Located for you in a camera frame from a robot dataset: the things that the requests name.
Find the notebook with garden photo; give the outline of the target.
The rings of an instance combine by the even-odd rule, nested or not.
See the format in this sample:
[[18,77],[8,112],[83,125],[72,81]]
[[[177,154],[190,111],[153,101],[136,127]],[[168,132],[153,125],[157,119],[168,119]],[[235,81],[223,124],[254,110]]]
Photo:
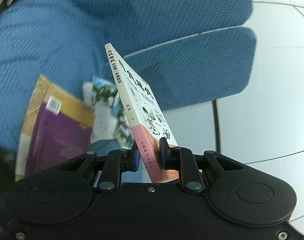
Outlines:
[[90,142],[115,142],[120,148],[130,149],[133,134],[114,83],[98,76],[82,87],[84,102],[94,108],[94,123]]

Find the white and pink book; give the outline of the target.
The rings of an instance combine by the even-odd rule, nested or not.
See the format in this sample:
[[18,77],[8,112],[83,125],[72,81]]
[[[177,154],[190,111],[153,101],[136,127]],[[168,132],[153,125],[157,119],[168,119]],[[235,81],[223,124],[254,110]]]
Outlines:
[[177,146],[171,129],[144,79],[119,55],[111,43],[105,45],[120,100],[147,173],[153,183],[179,178],[176,170],[161,168],[160,139]]

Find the purple and gold book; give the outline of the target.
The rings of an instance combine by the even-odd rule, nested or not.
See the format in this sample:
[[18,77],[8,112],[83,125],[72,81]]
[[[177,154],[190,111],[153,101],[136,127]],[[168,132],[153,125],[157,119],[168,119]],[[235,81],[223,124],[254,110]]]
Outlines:
[[93,123],[93,107],[40,75],[23,120],[15,180],[85,153]]

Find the blue textured chair cover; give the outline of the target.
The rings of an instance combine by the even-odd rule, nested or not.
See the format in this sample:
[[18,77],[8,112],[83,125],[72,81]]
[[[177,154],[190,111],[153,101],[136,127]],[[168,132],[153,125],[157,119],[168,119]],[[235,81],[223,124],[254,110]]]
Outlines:
[[256,37],[252,0],[17,0],[0,11],[0,147],[15,152],[40,75],[76,97],[108,80],[111,43],[162,110],[240,93]]

